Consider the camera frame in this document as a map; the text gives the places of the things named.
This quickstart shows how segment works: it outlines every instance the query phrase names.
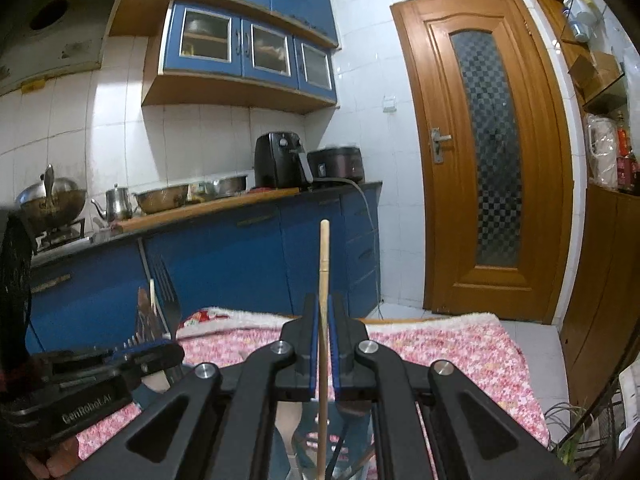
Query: door frame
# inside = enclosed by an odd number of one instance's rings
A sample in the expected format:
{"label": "door frame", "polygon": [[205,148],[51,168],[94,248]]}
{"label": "door frame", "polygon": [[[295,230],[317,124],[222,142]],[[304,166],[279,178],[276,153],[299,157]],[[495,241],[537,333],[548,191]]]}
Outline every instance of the door frame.
{"label": "door frame", "polygon": [[[433,211],[434,203],[434,177],[433,167],[431,165],[431,142],[429,136],[429,117],[426,111],[427,103],[422,98],[420,88],[420,79],[418,78],[417,65],[414,59],[411,42],[409,39],[409,29],[417,27],[415,19],[415,11],[413,4],[416,0],[407,2],[399,2],[391,6],[391,13],[396,24],[404,62],[406,64],[409,75],[409,83],[411,86],[412,99],[414,101],[415,119],[418,126],[418,141],[420,142],[420,157],[422,166],[422,182],[424,188],[424,216],[425,216],[425,279],[424,279],[424,299],[423,307],[429,309],[430,298],[433,297],[434,285],[434,265],[435,265],[435,221]],[[523,0],[512,0],[526,24],[527,30],[533,38],[536,51],[542,62],[542,66],[546,75],[548,88],[553,102],[553,110],[558,124],[558,143],[560,145],[562,167],[559,168],[559,177],[562,181],[562,211],[561,211],[561,233],[559,239],[558,261],[556,263],[556,272],[554,274],[551,294],[549,295],[548,305],[546,306],[543,322],[550,324],[553,321],[560,290],[564,280],[564,271],[566,269],[567,257],[569,252],[569,237],[572,227],[573,213],[573,188],[574,180],[572,173],[572,156],[569,144],[569,129],[567,126],[566,115],[564,110],[564,101],[560,93],[558,78],[551,63],[550,54],[548,53],[545,43],[540,36],[540,32],[535,25],[529,9]]]}

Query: person's hand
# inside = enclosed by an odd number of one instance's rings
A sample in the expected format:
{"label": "person's hand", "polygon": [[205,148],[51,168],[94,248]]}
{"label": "person's hand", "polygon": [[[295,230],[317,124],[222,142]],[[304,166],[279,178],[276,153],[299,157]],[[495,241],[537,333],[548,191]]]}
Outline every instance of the person's hand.
{"label": "person's hand", "polygon": [[78,455],[78,440],[76,437],[65,440],[60,444],[46,464],[43,464],[31,454],[25,454],[23,458],[24,463],[38,479],[64,478],[65,474],[81,462]]}

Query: metal teapot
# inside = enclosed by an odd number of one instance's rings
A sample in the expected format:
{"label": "metal teapot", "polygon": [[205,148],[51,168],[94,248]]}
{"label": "metal teapot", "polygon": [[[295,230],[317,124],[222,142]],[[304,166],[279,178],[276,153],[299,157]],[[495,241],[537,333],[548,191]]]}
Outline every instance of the metal teapot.
{"label": "metal teapot", "polygon": [[104,211],[96,200],[91,199],[100,218],[111,223],[116,220],[128,220],[133,216],[128,187],[118,187],[118,184],[114,184],[113,189],[108,190],[104,195],[107,198],[107,211]]}

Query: checkered glass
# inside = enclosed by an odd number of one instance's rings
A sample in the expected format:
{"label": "checkered glass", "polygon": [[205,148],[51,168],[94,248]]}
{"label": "checkered glass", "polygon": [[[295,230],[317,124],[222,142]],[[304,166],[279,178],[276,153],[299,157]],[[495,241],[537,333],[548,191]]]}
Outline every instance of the checkered glass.
{"label": "checkered glass", "polygon": [[520,141],[504,65],[488,32],[457,32],[451,42],[460,64],[476,145],[476,263],[517,267],[522,210]]}

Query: white tile floor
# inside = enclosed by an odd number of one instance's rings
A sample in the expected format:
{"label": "white tile floor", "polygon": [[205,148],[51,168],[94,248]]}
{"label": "white tile floor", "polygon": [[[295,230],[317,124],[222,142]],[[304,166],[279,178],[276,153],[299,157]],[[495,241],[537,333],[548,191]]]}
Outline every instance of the white tile floor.
{"label": "white tile floor", "polygon": [[[376,309],[367,317],[379,319],[380,314],[384,319],[439,317],[428,310],[390,303],[383,303],[380,312]],[[568,402],[564,358],[556,327],[521,321],[503,321],[502,325],[525,355],[531,387],[542,411],[558,402]],[[549,425],[549,430],[555,442],[564,436],[564,431],[558,425]]]}

